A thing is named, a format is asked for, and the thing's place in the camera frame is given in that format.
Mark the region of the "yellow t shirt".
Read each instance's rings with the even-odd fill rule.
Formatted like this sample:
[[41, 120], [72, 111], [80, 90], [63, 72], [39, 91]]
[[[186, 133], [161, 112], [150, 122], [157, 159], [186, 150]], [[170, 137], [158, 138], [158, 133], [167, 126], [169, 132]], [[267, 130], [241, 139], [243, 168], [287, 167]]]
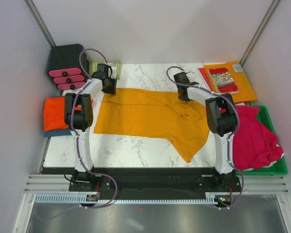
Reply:
[[206, 108], [176, 92], [118, 88], [105, 94], [94, 133], [163, 138], [190, 162], [209, 136]]

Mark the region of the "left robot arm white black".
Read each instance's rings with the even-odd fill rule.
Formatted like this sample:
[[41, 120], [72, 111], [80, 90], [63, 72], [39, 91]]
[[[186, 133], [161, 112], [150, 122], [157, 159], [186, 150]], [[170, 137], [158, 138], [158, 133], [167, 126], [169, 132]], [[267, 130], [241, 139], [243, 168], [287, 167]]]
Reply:
[[75, 139], [76, 162], [70, 183], [80, 185], [86, 191], [95, 189], [97, 185], [95, 175], [92, 174], [94, 165], [89, 145], [89, 132], [94, 119], [92, 97], [100, 92], [116, 93], [117, 80], [112, 75], [112, 67], [100, 63], [85, 85], [76, 93], [65, 95], [64, 120]]

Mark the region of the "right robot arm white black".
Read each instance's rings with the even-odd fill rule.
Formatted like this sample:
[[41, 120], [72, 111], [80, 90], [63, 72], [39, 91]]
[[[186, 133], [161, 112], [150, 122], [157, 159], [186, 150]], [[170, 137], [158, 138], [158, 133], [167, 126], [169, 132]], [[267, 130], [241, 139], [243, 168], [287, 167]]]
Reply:
[[184, 71], [174, 75], [174, 83], [178, 87], [180, 100], [194, 100], [206, 107], [207, 125], [215, 139], [216, 158], [212, 185], [216, 190], [224, 191], [236, 179], [233, 138], [240, 119], [232, 96], [228, 93], [219, 95], [197, 82], [190, 82]]

